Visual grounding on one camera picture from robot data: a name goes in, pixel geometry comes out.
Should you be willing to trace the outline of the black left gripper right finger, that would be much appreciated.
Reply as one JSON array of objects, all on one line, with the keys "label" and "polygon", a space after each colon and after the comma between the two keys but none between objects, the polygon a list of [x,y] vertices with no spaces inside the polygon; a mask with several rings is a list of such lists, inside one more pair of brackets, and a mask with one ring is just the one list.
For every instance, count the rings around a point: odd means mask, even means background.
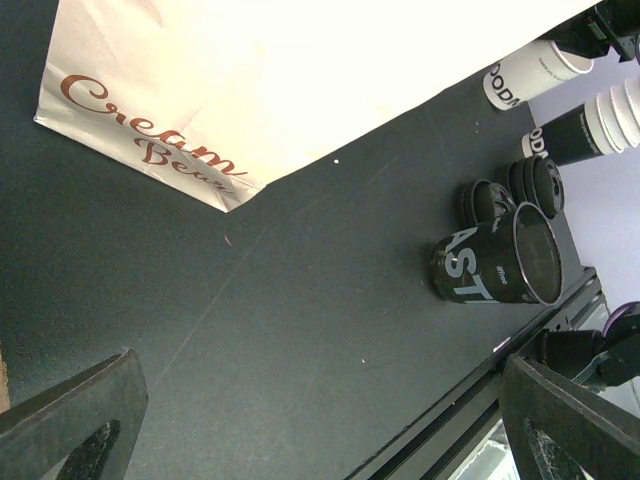
[{"label": "black left gripper right finger", "polygon": [[500,411],[522,479],[639,477],[639,419],[535,361],[508,358]]}]

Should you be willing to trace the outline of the black plastic cup lid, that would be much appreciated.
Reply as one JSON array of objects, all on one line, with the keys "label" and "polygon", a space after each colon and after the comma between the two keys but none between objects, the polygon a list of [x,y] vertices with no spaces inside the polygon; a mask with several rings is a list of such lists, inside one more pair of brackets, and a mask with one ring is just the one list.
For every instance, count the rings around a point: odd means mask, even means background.
[{"label": "black plastic cup lid", "polygon": [[463,186],[460,194],[462,225],[466,228],[516,210],[510,192],[497,182],[479,179]]}]

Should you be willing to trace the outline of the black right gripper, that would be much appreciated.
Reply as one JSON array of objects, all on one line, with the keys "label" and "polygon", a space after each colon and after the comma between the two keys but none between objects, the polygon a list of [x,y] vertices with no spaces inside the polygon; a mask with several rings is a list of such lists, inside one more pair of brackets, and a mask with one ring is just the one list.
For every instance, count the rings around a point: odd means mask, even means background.
[{"label": "black right gripper", "polygon": [[601,1],[548,31],[564,51],[587,59],[608,55],[619,62],[639,61],[639,2]]}]

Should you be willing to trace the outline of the single paper coffee cup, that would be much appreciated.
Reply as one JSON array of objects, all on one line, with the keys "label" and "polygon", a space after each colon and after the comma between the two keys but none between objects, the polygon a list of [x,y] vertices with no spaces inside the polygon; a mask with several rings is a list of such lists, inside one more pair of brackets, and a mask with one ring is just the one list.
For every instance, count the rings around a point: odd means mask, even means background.
[{"label": "single paper coffee cup", "polygon": [[535,40],[494,64],[483,78],[487,100],[506,111],[578,76],[594,60],[561,50],[554,41]]}]

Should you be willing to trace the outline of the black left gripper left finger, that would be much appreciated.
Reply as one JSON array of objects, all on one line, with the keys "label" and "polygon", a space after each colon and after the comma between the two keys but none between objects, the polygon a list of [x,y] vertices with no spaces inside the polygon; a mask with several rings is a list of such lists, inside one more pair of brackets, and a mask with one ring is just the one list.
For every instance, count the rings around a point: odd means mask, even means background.
[{"label": "black left gripper left finger", "polygon": [[122,479],[147,404],[136,352],[113,355],[1,414],[1,477]]}]

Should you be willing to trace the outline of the printed white paper bag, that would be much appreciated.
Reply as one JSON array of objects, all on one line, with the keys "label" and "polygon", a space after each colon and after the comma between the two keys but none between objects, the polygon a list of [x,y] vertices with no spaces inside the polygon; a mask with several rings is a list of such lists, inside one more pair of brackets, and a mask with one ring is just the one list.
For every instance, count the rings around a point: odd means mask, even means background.
[{"label": "printed white paper bag", "polygon": [[35,121],[221,211],[585,1],[63,1]]}]

